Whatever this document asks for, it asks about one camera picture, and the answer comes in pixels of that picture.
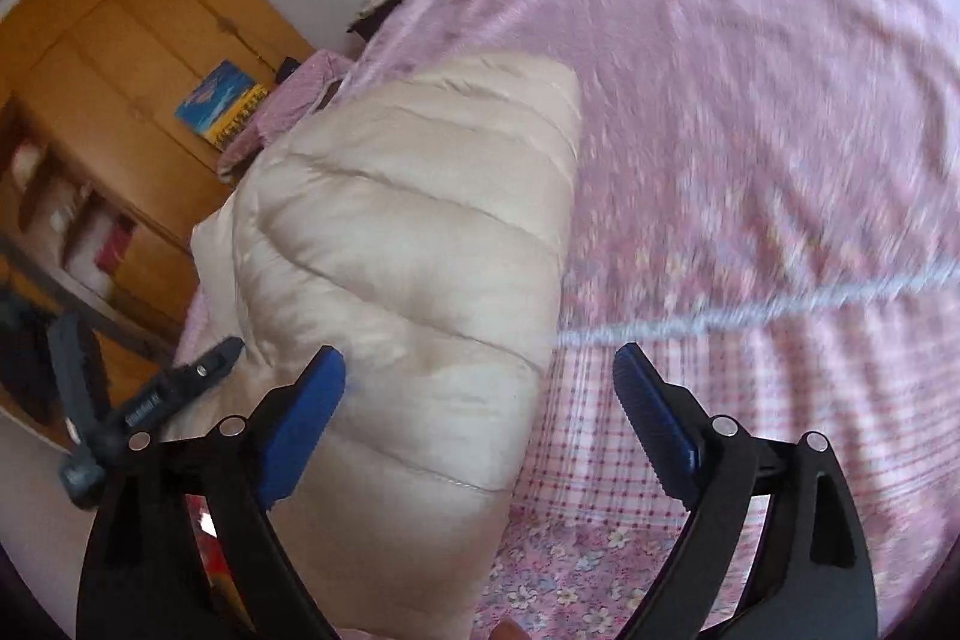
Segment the pink blanket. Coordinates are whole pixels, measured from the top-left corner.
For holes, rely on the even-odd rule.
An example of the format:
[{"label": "pink blanket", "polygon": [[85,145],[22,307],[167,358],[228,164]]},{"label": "pink blanket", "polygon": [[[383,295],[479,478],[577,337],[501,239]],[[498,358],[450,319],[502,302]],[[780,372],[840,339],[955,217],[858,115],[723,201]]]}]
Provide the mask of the pink blanket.
[{"label": "pink blanket", "polygon": [[318,49],[277,86],[257,108],[250,124],[232,140],[217,161],[217,173],[230,171],[260,148],[275,143],[304,116],[320,106],[335,82],[343,79],[353,61],[329,49]]},{"label": "pink blanket", "polygon": [[[683,525],[613,349],[760,437],[832,439],[882,624],[960,533],[960,0],[406,0],[337,100],[455,53],[575,68],[560,349],[476,636],[613,637]],[[714,619],[733,611],[758,513]]]}]

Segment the cabinet door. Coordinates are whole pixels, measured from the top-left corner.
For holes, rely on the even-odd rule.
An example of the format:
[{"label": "cabinet door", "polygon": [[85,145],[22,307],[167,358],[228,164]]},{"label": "cabinet door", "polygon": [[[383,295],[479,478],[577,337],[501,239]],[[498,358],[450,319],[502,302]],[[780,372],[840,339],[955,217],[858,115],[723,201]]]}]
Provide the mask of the cabinet door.
[{"label": "cabinet door", "polygon": [[80,53],[128,103],[216,172],[219,151],[175,115],[200,76],[184,65],[120,4],[106,0],[70,31]]},{"label": "cabinet door", "polygon": [[276,71],[285,58],[304,62],[313,47],[266,0],[200,0]]},{"label": "cabinet door", "polygon": [[229,195],[210,169],[128,105],[67,40],[51,47],[19,97],[59,156],[138,223],[180,247]]},{"label": "cabinet door", "polygon": [[176,341],[199,281],[193,259],[146,226],[133,230],[113,274],[112,303],[141,326]]},{"label": "cabinet door", "polygon": [[235,35],[230,20],[201,0],[117,1],[195,74],[207,76],[226,58],[268,90],[274,87],[271,65]]}]

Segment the book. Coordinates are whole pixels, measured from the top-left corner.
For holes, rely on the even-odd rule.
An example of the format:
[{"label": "book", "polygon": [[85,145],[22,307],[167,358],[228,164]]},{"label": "book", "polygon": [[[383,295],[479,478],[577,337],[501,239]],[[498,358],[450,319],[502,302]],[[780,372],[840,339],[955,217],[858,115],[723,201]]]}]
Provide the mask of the book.
[{"label": "book", "polygon": [[224,61],[210,74],[174,114],[218,150],[224,150],[239,134],[259,103],[267,97],[267,89],[251,76]]}]

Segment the clamp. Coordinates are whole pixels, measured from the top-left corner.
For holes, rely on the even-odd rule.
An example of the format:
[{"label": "clamp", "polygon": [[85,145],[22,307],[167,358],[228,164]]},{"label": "clamp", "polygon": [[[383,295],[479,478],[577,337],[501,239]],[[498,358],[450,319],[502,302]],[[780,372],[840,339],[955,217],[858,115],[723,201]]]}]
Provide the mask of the clamp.
[{"label": "clamp", "polygon": [[[667,496],[690,515],[617,640],[877,640],[867,543],[827,437],[752,437],[664,383],[635,343],[613,359],[613,386]],[[733,617],[702,630],[750,499],[770,496],[760,547]]]},{"label": "clamp", "polygon": [[96,335],[76,313],[65,313],[47,332],[67,429],[77,443],[59,468],[61,485],[82,509],[96,506],[109,470],[128,442],[144,444],[193,400],[229,375],[243,350],[238,336],[225,339],[190,365],[153,376],[133,398],[110,408],[107,373]]},{"label": "clamp", "polygon": [[[265,512],[293,492],[344,375],[343,358],[325,347],[250,418],[126,453],[83,560],[78,640],[338,640]],[[690,512],[618,640],[877,638],[866,541],[827,437],[775,442],[728,416],[711,418],[688,390],[664,383],[635,344],[617,352],[613,386],[664,491]],[[751,498],[766,494],[766,524],[736,613],[702,629]],[[206,498],[244,619],[210,589],[185,495]]]}]

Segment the wooden cabinet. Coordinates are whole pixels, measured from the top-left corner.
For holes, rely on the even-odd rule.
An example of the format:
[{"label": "wooden cabinet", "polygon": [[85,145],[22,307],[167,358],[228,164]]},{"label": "wooden cabinet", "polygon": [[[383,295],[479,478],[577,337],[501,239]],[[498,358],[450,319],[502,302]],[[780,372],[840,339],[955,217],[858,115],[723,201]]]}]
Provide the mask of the wooden cabinet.
[{"label": "wooden cabinet", "polygon": [[[169,349],[197,287],[193,227],[232,189],[176,107],[224,60],[270,90],[286,57],[312,52],[264,0],[21,1],[0,22],[0,239],[131,344]],[[18,191],[5,170],[25,138],[42,167]],[[45,206],[71,188],[69,222],[51,231]],[[110,292],[85,290],[67,263],[92,205],[136,223]]]}]

